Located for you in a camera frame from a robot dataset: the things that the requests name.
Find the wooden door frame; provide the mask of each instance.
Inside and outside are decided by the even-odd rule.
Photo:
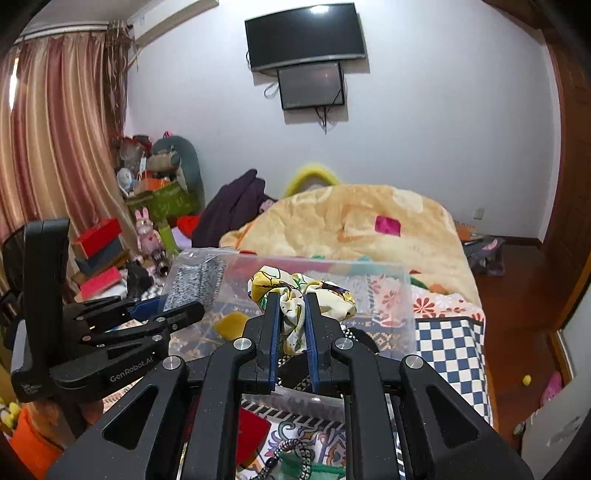
[[[564,114],[564,89],[563,83],[560,80],[560,70],[558,68],[558,60],[556,58],[556,52],[554,50],[553,40],[560,41],[560,36],[558,32],[554,29],[550,30],[543,30],[544,38],[546,39],[546,45],[548,46],[548,50],[550,52],[550,59],[552,61],[552,68],[554,70],[555,78],[557,79],[557,87],[558,87],[558,103],[560,105],[560,165],[558,168],[558,182],[556,185],[556,193],[554,195],[554,204],[552,205],[552,213],[550,215],[550,224],[548,225],[548,229],[546,230],[546,235],[544,236],[544,243],[542,244],[542,252],[544,254],[547,253],[548,243],[546,240],[550,237],[553,233],[554,229],[556,228],[556,224],[552,223],[552,218],[556,213],[555,209],[557,208],[558,202],[556,201],[562,195],[564,190],[564,164],[566,162],[566,149],[567,149],[567,142],[564,139],[567,136],[567,125],[566,125],[566,116]],[[569,298],[567,299],[564,307],[561,309],[560,314],[556,318],[554,322],[554,330],[558,331],[564,327],[566,322],[570,319],[574,310],[576,309],[579,301],[583,297],[584,293],[587,290],[589,285],[589,279],[591,277],[591,252],[587,257],[585,265],[581,271],[581,275],[577,280],[577,283],[574,286],[573,291],[570,293]]]
[[[566,137],[568,135],[567,129],[567,122],[566,122],[566,114],[565,114],[565,100],[564,100],[564,88],[563,82],[561,79],[560,69],[558,67],[558,59],[556,55],[556,43],[562,43],[561,37],[556,30],[552,29],[543,29],[544,38],[546,40],[546,45],[550,52],[550,60],[552,62],[552,68],[554,70],[554,76],[556,78],[556,84],[558,87],[558,104],[560,108],[560,163],[558,167],[558,182],[556,185],[556,193],[554,195],[554,204],[552,205],[552,213],[550,215],[550,223],[548,225],[548,229],[546,230],[546,234],[544,236],[544,242],[542,244],[542,253],[547,255],[548,253],[548,238],[554,232],[556,228],[556,222],[552,222],[552,218],[556,214],[558,199],[563,193],[564,190],[564,169],[566,163],[566,154],[567,154],[567,141]],[[564,343],[560,338],[560,331],[569,319],[572,317],[576,307],[578,306],[581,298],[587,291],[587,287],[589,286],[589,280],[591,277],[591,252],[587,257],[585,265],[581,271],[579,279],[577,280],[573,291],[569,294],[569,297],[560,310],[560,313],[556,317],[556,321],[551,328],[551,331],[548,333],[548,342],[550,343],[551,350],[556,357],[556,362],[560,368],[560,374],[562,375],[564,385],[566,386],[572,379],[572,370],[571,364],[568,359],[568,353],[565,351]]]

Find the green box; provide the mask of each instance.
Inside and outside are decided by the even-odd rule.
[[[189,215],[199,210],[199,201],[185,192],[175,180],[154,192],[143,192],[125,201],[133,218],[135,211],[147,207],[154,223],[166,222],[169,216]]]

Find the red box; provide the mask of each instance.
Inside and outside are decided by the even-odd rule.
[[[102,248],[109,245],[121,233],[121,225],[117,218],[101,220],[97,225],[89,228],[72,242],[76,258],[88,260]]]
[[[104,292],[107,288],[121,281],[121,272],[116,267],[111,267],[96,277],[85,281],[80,287],[83,300],[88,300],[94,295]]]

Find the television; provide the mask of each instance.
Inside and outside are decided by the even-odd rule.
[[[365,58],[355,4],[315,5],[245,21],[251,70]]]
[[[277,70],[277,79],[283,110],[345,104],[337,61],[283,67]]]

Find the cardboard box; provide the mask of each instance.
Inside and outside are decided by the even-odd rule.
[[[120,233],[121,225],[117,218],[101,220],[72,242],[74,255],[76,258],[88,260],[115,240]]]
[[[123,252],[119,237],[88,259],[76,258],[80,271],[89,277],[105,270],[105,267]]]

